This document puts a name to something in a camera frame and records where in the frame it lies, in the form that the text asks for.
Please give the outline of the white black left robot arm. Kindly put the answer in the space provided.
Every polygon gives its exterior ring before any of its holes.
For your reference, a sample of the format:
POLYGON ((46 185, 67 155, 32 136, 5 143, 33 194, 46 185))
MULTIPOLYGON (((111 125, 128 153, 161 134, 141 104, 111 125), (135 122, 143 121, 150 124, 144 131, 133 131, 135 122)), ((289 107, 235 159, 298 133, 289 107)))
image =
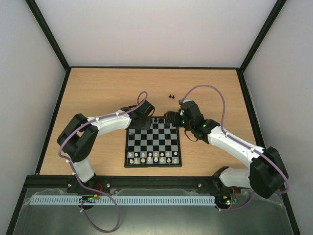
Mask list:
POLYGON ((95 175, 89 154, 96 138, 120 129, 148 130, 154 111, 155 107, 144 100, 138 105, 123 107, 100 117, 76 114, 57 138, 59 152, 65 153, 61 157, 69 161, 79 180, 86 183, 95 175))

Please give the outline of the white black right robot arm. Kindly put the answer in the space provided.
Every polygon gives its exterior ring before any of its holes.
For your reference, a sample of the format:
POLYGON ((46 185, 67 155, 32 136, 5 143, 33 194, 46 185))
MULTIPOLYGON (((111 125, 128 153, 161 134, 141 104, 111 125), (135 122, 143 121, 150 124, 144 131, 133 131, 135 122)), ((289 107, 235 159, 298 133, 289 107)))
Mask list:
POLYGON ((222 149, 245 165, 244 169, 221 168, 213 180, 217 191, 250 188, 259 196, 270 198, 288 178, 275 148, 264 149, 231 135, 220 123, 205 119, 192 100, 183 102, 178 112, 166 112, 164 118, 167 124, 190 131, 197 140, 222 149))

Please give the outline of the black and white chessboard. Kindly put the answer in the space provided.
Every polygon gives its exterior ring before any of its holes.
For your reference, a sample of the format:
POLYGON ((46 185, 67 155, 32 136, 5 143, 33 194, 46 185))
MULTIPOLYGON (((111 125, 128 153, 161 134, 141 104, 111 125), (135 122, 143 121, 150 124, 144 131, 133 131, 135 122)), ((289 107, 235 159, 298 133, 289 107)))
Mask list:
POLYGON ((139 133, 131 134, 126 133, 126 147, 125 147, 125 160, 124 167, 181 167, 181 149, 179 139, 179 129, 173 127, 171 124, 166 124, 163 117, 153 117, 150 129, 148 131, 141 130, 139 133), (147 163, 148 153, 152 153, 152 162, 147 163), (154 162, 154 153, 158 154, 158 162, 154 162), (164 153, 164 162, 161 163, 160 152, 164 153), (139 163, 130 164, 130 159, 138 158, 139 163), (141 159, 145 158, 146 162, 142 163, 141 159))

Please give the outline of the black aluminium rail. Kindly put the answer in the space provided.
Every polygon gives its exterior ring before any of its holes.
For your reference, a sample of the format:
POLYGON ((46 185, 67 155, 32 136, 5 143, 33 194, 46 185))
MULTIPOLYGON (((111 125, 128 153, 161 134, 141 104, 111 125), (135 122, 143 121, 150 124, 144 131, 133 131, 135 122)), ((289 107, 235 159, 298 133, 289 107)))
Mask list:
MULTIPOLYGON (((84 186, 110 193, 116 189, 184 189, 211 195, 239 193, 244 186, 227 187, 217 176, 206 177, 148 177, 148 176, 94 176, 84 186)), ((80 186, 75 176, 30 175, 26 177, 23 189, 64 188, 67 192, 83 194, 87 189, 80 186)))

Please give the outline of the black enclosure frame post left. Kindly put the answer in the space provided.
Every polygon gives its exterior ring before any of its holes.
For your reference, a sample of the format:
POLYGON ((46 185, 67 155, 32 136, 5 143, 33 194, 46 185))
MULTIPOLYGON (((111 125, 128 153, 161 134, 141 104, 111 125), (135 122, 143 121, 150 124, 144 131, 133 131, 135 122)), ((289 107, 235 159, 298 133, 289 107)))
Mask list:
POLYGON ((57 58, 59 59, 62 67, 65 71, 70 69, 70 65, 68 64, 61 48, 59 47, 48 23, 46 22, 40 8, 38 7, 35 0, 25 0, 26 4, 28 5, 30 11, 32 12, 33 16, 35 17, 38 25, 40 26, 42 32, 44 33, 46 39, 48 40, 50 46, 52 47, 54 53, 56 54, 57 58))

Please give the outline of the black enclosure frame post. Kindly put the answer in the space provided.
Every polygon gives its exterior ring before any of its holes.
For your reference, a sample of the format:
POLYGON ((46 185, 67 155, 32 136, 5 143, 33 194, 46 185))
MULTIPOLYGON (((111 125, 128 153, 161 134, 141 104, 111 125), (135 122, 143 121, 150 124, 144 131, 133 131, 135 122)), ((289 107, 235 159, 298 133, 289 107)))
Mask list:
POLYGON ((261 43, 265 39, 267 33, 271 29, 273 23, 275 22, 276 18, 278 17, 279 13, 283 9, 286 2, 287 2, 287 0, 277 0, 275 2, 273 8, 271 9, 271 12, 269 13, 268 17, 266 18, 263 26, 261 27, 257 37, 255 38, 252 46, 250 47, 246 57, 244 58, 241 66, 240 66, 240 70, 242 71, 242 73, 244 73, 244 71, 247 69, 252 58, 254 57, 255 53, 259 49, 261 43))
POLYGON ((32 12, 33 16, 35 17, 38 25, 40 26, 42 32, 44 33, 46 39, 48 40, 50 46, 52 47, 54 53, 56 54, 57 58, 59 59, 62 67, 65 71, 70 69, 70 65, 68 64, 61 48, 59 47, 48 23, 46 22, 40 8, 38 7, 35 0, 25 0, 26 4, 28 5, 30 11, 32 12))

